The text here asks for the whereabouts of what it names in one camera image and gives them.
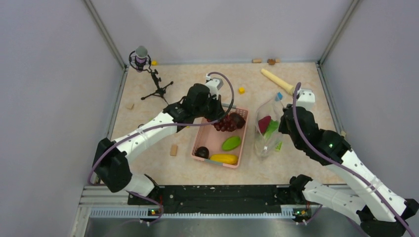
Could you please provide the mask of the pink plastic basket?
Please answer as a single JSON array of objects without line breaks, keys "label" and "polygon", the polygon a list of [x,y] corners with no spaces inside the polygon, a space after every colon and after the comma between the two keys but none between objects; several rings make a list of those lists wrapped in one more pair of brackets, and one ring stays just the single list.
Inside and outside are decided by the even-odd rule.
[{"label": "pink plastic basket", "polygon": [[[219,165],[219,166],[224,166],[224,167],[228,167],[228,168],[232,168],[235,169],[240,165],[240,161],[241,161],[241,157],[243,154],[243,147],[244,147],[244,141],[245,141],[245,137],[246,137],[246,132],[247,132],[247,128],[248,128],[248,123],[246,122],[244,124],[244,126],[242,128],[239,128],[233,132],[221,132],[221,131],[217,131],[214,126],[212,125],[205,125],[205,126],[200,126],[198,133],[196,135],[195,138],[195,142],[191,151],[191,157],[194,160],[200,161],[200,162],[204,162],[204,163],[209,163],[209,164],[213,164],[213,165]],[[231,151],[224,151],[222,149],[222,144],[230,137],[232,136],[238,136],[241,139],[241,143],[240,145],[231,150]],[[214,160],[211,160],[210,158],[202,158],[202,157],[198,157],[195,155],[196,150],[199,147],[206,147],[209,150],[209,156],[211,157],[212,155],[234,155],[237,157],[237,160],[232,163],[232,164],[228,164],[228,163],[224,163],[224,162],[217,162]]]}]

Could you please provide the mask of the clear zip top bag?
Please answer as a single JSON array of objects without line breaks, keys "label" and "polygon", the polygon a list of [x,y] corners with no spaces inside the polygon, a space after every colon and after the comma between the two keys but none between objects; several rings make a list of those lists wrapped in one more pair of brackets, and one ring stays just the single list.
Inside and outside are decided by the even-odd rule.
[{"label": "clear zip top bag", "polygon": [[282,133],[278,131],[284,105],[281,93],[262,103],[255,113],[255,154],[264,159],[282,144]]}]

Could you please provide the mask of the green toy lettuce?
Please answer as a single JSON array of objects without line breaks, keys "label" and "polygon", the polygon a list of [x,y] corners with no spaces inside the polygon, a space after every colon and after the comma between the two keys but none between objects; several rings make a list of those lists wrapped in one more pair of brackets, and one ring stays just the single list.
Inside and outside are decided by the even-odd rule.
[{"label": "green toy lettuce", "polygon": [[278,131],[280,122],[277,120],[271,120],[266,132],[263,135],[264,139],[269,139],[275,132]]}]

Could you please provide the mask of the dark maroon toy fruit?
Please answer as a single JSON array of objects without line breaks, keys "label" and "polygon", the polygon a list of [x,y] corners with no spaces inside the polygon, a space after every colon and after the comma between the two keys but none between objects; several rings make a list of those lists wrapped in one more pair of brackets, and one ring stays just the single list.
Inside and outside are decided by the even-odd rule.
[{"label": "dark maroon toy fruit", "polygon": [[238,113],[231,113],[229,115],[229,118],[232,124],[234,124],[237,129],[243,128],[246,124],[246,120]]}]

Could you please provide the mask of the green toy starfruit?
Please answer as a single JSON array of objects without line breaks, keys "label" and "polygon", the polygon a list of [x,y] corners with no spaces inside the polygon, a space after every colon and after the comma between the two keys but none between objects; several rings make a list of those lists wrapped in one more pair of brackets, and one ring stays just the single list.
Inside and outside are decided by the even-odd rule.
[{"label": "green toy starfruit", "polygon": [[239,136],[232,136],[227,138],[221,145],[223,151],[232,151],[241,145],[241,138]]}]

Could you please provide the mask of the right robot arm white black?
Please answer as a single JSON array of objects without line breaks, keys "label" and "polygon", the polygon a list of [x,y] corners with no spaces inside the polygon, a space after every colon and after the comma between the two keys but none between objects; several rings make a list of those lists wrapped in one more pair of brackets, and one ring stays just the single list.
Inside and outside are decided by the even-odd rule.
[{"label": "right robot arm white black", "polygon": [[352,194],[342,193],[300,174],[290,179],[293,202],[326,206],[359,225],[370,237],[413,234],[407,220],[416,215],[418,202],[389,189],[360,161],[341,135],[320,129],[310,111],[287,105],[283,108],[279,132],[289,135],[297,150],[334,172],[352,190]]}]

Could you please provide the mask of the dark purple toy fruit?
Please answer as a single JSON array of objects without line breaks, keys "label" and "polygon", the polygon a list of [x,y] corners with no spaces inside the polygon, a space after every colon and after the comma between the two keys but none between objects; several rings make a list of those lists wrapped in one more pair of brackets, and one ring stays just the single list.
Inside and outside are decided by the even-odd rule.
[{"label": "dark purple toy fruit", "polygon": [[210,152],[208,150],[207,147],[198,147],[194,153],[194,156],[196,157],[200,157],[200,158],[204,158],[204,159],[208,159],[210,156]]}]

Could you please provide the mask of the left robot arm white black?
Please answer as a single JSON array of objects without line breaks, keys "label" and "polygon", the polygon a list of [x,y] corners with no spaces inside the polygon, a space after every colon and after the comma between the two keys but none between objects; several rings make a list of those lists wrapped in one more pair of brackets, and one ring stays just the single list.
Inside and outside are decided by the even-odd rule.
[{"label": "left robot arm white black", "polygon": [[102,139],[96,148],[93,172],[110,192],[135,192],[146,204],[158,199],[157,185],[145,174],[133,174],[131,163],[149,147],[167,136],[195,126],[196,118],[214,122],[225,116],[219,90],[220,80],[196,83],[186,96],[167,105],[156,117],[133,132],[114,141]]}]

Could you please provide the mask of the magenta toy sweet potato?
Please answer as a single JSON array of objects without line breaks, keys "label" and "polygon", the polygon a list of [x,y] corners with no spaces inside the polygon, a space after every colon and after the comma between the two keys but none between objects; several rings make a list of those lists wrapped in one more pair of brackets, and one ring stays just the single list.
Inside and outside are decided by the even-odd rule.
[{"label": "magenta toy sweet potato", "polygon": [[271,120],[272,120],[271,116],[265,116],[258,120],[257,125],[262,135],[266,132]]}]

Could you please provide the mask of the dark red toy grapes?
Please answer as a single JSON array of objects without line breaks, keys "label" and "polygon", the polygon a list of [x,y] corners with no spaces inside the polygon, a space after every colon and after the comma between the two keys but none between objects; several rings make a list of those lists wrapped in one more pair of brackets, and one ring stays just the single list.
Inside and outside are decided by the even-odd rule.
[{"label": "dark red toy grapes", "polygon": [[214,123],[213,126],[217,131],[221,132],[233,132],[237,130],[237,123],[229,115],[225,116],[221,121]]}]

